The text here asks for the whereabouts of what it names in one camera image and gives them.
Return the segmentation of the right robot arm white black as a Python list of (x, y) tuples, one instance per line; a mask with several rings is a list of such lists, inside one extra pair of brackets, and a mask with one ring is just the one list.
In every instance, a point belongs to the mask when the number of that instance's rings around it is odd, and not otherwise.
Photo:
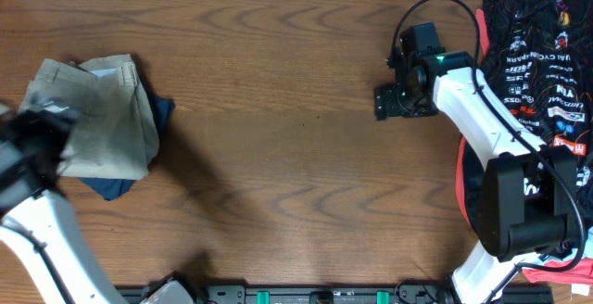
[(485, 172), (473, 228), (478, 242), (439, 291), (441, 303), (490, 303), (520, 271), (566, 242), (576, 245), (571, 270), (583, 258), (587, 232), (576, 205), (574, 156), (545, 146), (493, 94), (472, 57), (428, 46), (386, 61), (395, 80), (374, 91), (378, 120), (446, 114)]

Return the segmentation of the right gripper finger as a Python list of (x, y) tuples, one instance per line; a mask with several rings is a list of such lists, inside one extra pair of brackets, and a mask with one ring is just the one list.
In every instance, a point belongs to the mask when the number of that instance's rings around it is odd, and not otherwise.
[(395, 83), (377, 86), (373, 92), (376, 102), (394, 102), (397, 100), (397, 85)]
[(376, 103), (374, 114), (377, 120), (387, 120), (398, 116), (398, 107), (393, 103)]

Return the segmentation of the khaki beige shorts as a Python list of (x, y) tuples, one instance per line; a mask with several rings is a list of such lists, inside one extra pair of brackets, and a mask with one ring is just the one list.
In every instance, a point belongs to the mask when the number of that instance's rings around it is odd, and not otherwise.
[(78, 66), (45, 59), (19, 109), (76, 115), (59, 170), (81, 178), (139, 180), (159, 149), (147, 93), (128, 54)]

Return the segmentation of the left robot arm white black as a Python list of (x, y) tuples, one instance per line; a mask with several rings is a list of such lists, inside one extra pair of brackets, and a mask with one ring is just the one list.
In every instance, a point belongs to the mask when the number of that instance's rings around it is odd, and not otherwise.
[(1, 241), (46, 303), (124, 303), (87, 246), (58, 189), (57, 165), (72, 121), (23, 111), (1, 124)]

